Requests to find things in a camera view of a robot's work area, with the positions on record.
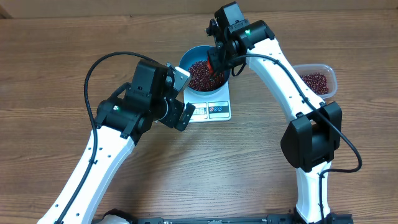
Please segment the kidney beans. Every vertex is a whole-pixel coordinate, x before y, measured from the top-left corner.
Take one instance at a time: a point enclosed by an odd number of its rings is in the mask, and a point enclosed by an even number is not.
[[[218,77],[210,80],[210,72],[207,67],[207,61],[195,62],[189,69],[192,79],[189,87],[196,91],[212,91],[216,90],[225,83],[224,73],[220,73]]]
[[[310,89],[317,95],[324,95],[329,93],[328,82],[326,76],[322,73],[316,72],[309,75],[300,76]]]

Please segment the blue bowl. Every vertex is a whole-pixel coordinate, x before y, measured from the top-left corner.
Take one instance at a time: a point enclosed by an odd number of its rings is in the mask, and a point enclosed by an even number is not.
[[[179,67],[188,71],[188,69],[195,63],[198,61],[207,61],[207,50],[213,48],[212,46],[209,45],[201,45],[201,46],[197,46],[194,47],[192,49],[190,49],[189,51],[187,51],[181,58],[180,61],[180,65]],[[231,70],[225,71],[224,72],[224,83],[221,87],[219,87],[216,90],[211,90],[211,91],[197,91],[194,90],[192,88],[190,88],[189,86],[187,87],[188,90],[198,94],[198,95],[211,95],[216,93],[217,91],[219,91],[221,88],[223,88],[226,85],[226,82],[229,79],[229,74],[231,73]]]

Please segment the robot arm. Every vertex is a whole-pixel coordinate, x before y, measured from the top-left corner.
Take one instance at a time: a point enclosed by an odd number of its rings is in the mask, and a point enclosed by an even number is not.
[[[256,44],[254,48],[247,51],[249,54],[271,55],[274,59],[279,60],[292,74],[294,80],[297,82],[302,90],[305,90],[305,96],[309,101],[319,109],[321,104],[325,103],[318,95],[316,95],[303,82],[299,75],[295,72],[293,67],[284,57],[279,43],[276,39],[265,39]],[[302,102],[297,89],[290,81],[289,77],[285,75],[283,69],[274,64],[270,60],[259,57],[247,57],[246,63],[254,70],[266,84],[268,89],[277,99],[282,111],[285,114],[287,122],[297,119],[296,115],[299,113],[309,114],[312,109],[307,104]],[[296,204],[296,211],[302,217],[305,223],[316,223],[321,220],[320,206],[319,206],[319,173],[323,170],[329,169],[331,162],[323,162],[315,167],[312,167],[310,172],[305,172],[301,168],[296,169],[297,174],[297,188],[298,200]],[[323,213],[328,215],[330,208],[327,203],[327,175],[323,178],[322,192],[323,192]]]
[[[274,33],[264,21],[250,24],[235,2],[223,6],[215,17],[206,29],[216,42],[216,47],[208,51],[209,69],[217,75],[217,72],[247,64],[270,89],[289,124],[280,145],[288,162],[296,168],[297,221],[319,222],[322,219],[319,173],[330,168],[333,152],[340,145],[340,136],[322,122],[314,110],[321,112],[340,130],[340,107],[336,103],[326,105],[306,86],[284,57]],[[323,214],[327,217],[330,213],[327,175],[322,179],[322,193]]]
[[[141,60],[132,82],[122,85],[98,106],[95,118],[97,153],[76,198],[67,207],[91,160],[93,131],[67,184],[38,223],[91,223],[114,174],[137,145],[141,135],[150,130],[153,121],[158,120],[179,131],[185,130],[195,107],[188,103],[184,110],[185,105],[175,98],[190,80],[190,74],[179,67],[174,68],[170,64],[166,67]],[[124,98],[118,98],[125,89]]]
[[[80,189],[75,201],[63,218],[65,223],[91,223],[114,174],[134,149],[131,137],[120,137],[120,131],[103,126],[97,130],[98,153],[95,164]],[[39,220],[39,224],[53,224],[61,215],[86,171],[93,147],[93,131],[86,149],[54,204]]]

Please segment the wooden table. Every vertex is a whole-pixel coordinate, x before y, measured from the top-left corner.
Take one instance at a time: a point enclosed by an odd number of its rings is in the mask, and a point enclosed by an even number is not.
[[[293,65],[334,68],[343,132],[361,152],[356,174],[331,174],[334,212],[356,223],[398,222],[398,11],[246,13],[265,20]],[[36,223],[53,204],[90,135],[83,80],[104,54],[130,50],[178,64],[213,44],[213,16],[116,16],[0,20],[0,223]],[[91,105],[131,81],[138,59],[104,61],[89,84]],[[115,175],[96,217],[119,208],[137,217],[243,217],[295,207],[294,169],[280,150],[287,127],[276,100],[250,69],[230,80],[233,117],[155,124]],[[341,144],[333,167],[356,166]]]

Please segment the clear plastic container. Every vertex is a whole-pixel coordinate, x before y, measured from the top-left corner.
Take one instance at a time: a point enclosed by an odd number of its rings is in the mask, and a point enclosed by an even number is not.
[[[325,75],[329,87],[329,93],[319,95],[320,97],[322,97],[322,99],[331,98],[334,94],[336,94],[338,89],[337,79],[335,72],[330,66],[325,64],[307,64],[307,65],[295,65],[293,66],[293,68],[300,76],[309,75],[316,72]]]

